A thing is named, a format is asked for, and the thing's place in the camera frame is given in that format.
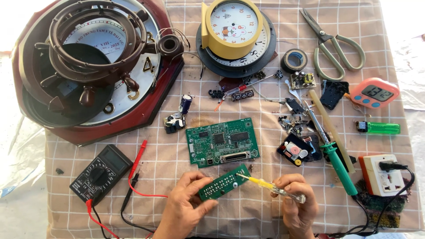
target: yellow clock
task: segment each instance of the yellow clock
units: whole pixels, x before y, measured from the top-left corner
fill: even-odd
[[[202,48],[224,59],[239,59],[254,47],[266,19],[248,0],[215,0],[202,3]]]

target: blue capacitor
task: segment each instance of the blue capacitor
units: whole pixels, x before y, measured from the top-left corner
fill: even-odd
[[[187,114],[189,112],[190,105],[192,104],[193,98],[188,95],[184,94],[181,98],[180,107],[178,108],[178,111],[182,114]]]

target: hand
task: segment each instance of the hand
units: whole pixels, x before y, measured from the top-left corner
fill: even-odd
[[[183,239],[218,202],[201,199],[195,194],[205,185],[213,182],[199,171],[184,173],[171,191],[162,220],[153,239]],[[191,203],[199,204],[196,208]]]
[[[286,174],[273,180],[273,183],[288,193],[306,196],[306,202],[303,204],[296,203],[288,196],[283,198],[283,222],[289,230],[291,239],[313,239],[312,224],[319,211],[319,206],[311,186],[306,184],[306,180],[301,174]],[[271,196],[277,197],[278,195],[271,193]]]

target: bunny illustration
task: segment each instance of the bunny illustration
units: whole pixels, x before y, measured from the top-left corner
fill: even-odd
[[[223,27],[223,37],[240,37],[241,35],[245,35],[247,33],[245,28],[245,26],[232,23],[231,26]]]

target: pink timer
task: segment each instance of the pink timer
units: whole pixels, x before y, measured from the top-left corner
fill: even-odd
[[[369,78],[357,85],[350,92],[350,97],[353,102],[374,109],[388,105],[399,94],[400,90],[395,84],[380,78]]]

